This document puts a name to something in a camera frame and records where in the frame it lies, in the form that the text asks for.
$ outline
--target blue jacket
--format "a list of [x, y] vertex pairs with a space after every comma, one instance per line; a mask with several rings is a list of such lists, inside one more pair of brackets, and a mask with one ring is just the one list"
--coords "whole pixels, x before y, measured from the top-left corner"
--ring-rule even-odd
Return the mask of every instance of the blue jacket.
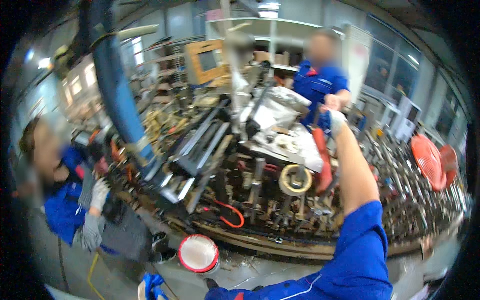
[[304, 60], [300, 64], [300, 69], [293, 76], [293, 90], [304, 96], [312, 102], [310, 113], [302, 120], [303, 125], [309, 125], [313, 122], [317, 103], [325, 103], [326, 94], [336, 94], [340, 90], [349, 90], [347, 87], [347, 78], [339, 67], [329, 63], [316, 71], [317, 75], [307, 76], [312, 64]]
[[82, 180], [75, 176], [75, 169], [85, 157], [73, 147], [63, 153], [62, 162], [71, 175], [62, 184], [46, 192], [47, 201], [44, 204], [47, 223], [53, 233], [64, 242], [72, 245], [77, 229], [84, 224], [85, 214], [89, 207], [81, 207], [77, 201], [82, 193]]
[[319, 272], [257, 292], [213, 288], [205, 300], [389, 300], [392, 285], [385, 264], [387, 247], [382, 205], [370, 202], [345, 218], [334, 258]]

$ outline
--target masking tape roll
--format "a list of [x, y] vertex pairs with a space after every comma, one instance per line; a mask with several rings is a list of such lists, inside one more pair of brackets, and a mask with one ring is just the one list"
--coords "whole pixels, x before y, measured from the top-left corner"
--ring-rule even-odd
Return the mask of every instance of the masking tape roll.
[[304, 194], [312, 186], [312, 174], [305, 168], [304, 184], [301, 188], [295, 189], [290, 185], [290, 174], [295, 174], [298, 171], [299, 165], [287, 165], [283, 168], [280, 178], [278, 179], [278, 185], [280, 190], [289, 196], [300, 196]]

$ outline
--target hand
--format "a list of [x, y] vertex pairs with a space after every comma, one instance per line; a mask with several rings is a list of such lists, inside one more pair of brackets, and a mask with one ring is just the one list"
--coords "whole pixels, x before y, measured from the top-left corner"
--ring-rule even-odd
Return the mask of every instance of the hand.
[[324, 131], [327, 135], [335, 138], [340, 132], [343, 125], [347, 123], [345, 115], [338, 110], [328, 110], [327, 112], [320, 114], [318, 127]]
[[327, 94], [324, 97], [325, 104], [320, 107], [320, 112], [325, 113], [327, 110], [340, 110], [341, 99], [337, 95]]
[[96, 208], [99, 212], [102, 212], [103, 205], [107, 200], [110, 188], [105, 183], [104, 179], [98, 180], [92, 189], [92, 201], [90, 202], [90, 209]]
[[93, 169], [95, 170], [95, 172], [97, 172], [97, 174], [102, 176], [108, 173], [108, 164], [105, 160], [105, 156], [103, 156], [99, 161], [95, 163]]

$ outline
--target worker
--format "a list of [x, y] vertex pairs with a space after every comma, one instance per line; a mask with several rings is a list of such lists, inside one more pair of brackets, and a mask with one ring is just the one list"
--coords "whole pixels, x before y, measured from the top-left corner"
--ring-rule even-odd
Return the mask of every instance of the worker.
[[314, 31], [305, 45], [308, 59], [300, 63], [293, 77], [293, 90], [312, 102], [310, 113], [301, 122], [305, 126], [313, 122], [319, 102], [323, 104], [321, 112], [341, 110], [350, 102], [347, 78], [335, 63], [339, 44], [339, 35], [322, 27]]
[[392, 285], [385, 264], [388, 245], [377, 183], [345, 116], [328, 111], [319, 123], [336, 142], [345, 216], [333, 259], [319, 272], [255, 291], [229, 291], [209, 278], [206, 300], [390, 299]]
[[127, 206], [115, 212], [110, 188], [95, 182], [84, 152], [70, 145], [71, 131], [57, 112], [32, 120], [23, 132], [20, 149], [43, 183], [45, 216], [50, 230], [70, 246], [94, 252], [99, 248], [139, 262], [158, 262], [152, 251], [155, 237]]

